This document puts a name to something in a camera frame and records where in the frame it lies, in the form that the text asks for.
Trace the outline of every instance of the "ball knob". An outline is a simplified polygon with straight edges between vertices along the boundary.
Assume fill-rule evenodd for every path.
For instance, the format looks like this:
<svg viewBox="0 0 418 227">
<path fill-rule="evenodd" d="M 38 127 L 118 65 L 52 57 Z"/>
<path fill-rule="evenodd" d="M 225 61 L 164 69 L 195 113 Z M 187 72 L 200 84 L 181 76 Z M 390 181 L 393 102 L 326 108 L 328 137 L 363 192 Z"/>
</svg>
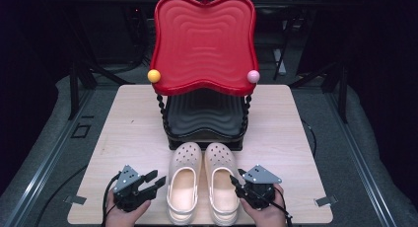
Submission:
<svg viewBox="0 0 418 227">
<path fill-rule="evenodd" d="M 151 70 L 148 72 L 148 80 L 149 80 L 151 83 L 157 83 L 157 82 L 159 82 L 159 81 L 160 81 L 160 79 L 161 79 L 161 74 L 160 74 L 160 72 L 159 72 L 158 70 L 156 70 L 156 69 L 151 69 Z"/>
<path fill-rule="evenodd" d="M 246 79 L 248 79 L 248 82 L 250 83 L 257 83 L 260 79 L 260 74 L 256 70 L 250 70 L 246 75 Z"/>
</svg>

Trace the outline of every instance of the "tape piece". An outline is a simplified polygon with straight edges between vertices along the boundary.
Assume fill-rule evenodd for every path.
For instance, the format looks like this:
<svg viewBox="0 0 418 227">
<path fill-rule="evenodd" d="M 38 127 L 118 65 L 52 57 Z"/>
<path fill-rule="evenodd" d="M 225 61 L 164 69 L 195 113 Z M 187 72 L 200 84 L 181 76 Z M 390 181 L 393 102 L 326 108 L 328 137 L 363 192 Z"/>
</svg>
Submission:
<svg viewBox="0 0 418 227">
<path fill-rule="evenodd" d="M 87 199 L 85 197 L 81 197 L 81 196 L 78 196 L 78 195 L 68 195 L 64 199 L 64 202 L 67 202 L 67 203 L 70 203 L 70 204 L 76 203 L 76 204 L 84 205 L 84 202 L 86 202 L 86 200 Z"/>
<path fill-rule="evenodd" d="M 337 197 L 335 197 L 335 195 L 326 196 L 326 197 L 314 200 L 314 203 L 319 207 L 324 206 L 324 205 L 331 206 L 335 204 L 336 202 L 338 202 L 338 199 Z"/>
</svg>

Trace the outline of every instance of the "white clog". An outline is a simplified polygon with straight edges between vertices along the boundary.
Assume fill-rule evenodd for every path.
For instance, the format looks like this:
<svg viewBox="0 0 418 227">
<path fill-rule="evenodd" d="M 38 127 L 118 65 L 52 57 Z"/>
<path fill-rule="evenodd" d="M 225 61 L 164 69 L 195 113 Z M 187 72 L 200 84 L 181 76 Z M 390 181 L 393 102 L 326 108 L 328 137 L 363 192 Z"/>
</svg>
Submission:
<svg viewBox="0 0 418 227">
<path fill-rule="evenodd" d="M 168 215 L 174 225 L 187 225 L 194 217 L 202 151 L 194 142 L 180 145 L 169 166 Z"/>
<path fill-rule="evenodd" d="M 234 154 L 222 143 L 211 143 L 204 156 L 212 220 L 219 226 L 231 226 L 237 221 L 240 203 L 230 179 L 230 175 L 239 176 Z"/>
</svg>

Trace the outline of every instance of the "shoe insole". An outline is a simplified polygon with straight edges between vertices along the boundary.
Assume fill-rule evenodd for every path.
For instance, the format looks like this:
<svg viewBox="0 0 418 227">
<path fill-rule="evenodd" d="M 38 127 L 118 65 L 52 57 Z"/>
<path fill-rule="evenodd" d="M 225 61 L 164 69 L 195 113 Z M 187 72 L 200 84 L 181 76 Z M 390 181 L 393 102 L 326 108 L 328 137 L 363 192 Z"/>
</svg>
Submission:
<svg viewBox="0 0 418 227">
<path fill-rule="evenodd" d="M 191 170 L 182 170 L 174 177 L 170 201 L 177 210 L 188 211 L 194 201 L 194 175 Z"/>
<path fill-rule="evenodd" d="M 237 195 L 230 174 L 227 170 L 219 170 L 213 175 L 213 204 L 220 211 L 233 211 L 237 208 Z"/>
</svg>

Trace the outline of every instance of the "pink ball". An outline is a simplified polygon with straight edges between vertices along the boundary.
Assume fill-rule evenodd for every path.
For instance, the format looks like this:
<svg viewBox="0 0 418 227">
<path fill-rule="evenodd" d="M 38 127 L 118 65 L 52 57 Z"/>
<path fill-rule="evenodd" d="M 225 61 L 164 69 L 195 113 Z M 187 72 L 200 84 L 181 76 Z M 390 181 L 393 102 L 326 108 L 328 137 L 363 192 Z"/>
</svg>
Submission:
<svg viewBox="0 0 418 227">
<path fill-rule="evenodd" d="M 260 79 L 260 74 L 258 73 L 258 71 L 256 70 L 250 70 L 248 72 L 248 74 L 246 75 L 246 79 L 250 82 L 250 83 L 257 83 L 258 80 Z"/>
</svg>

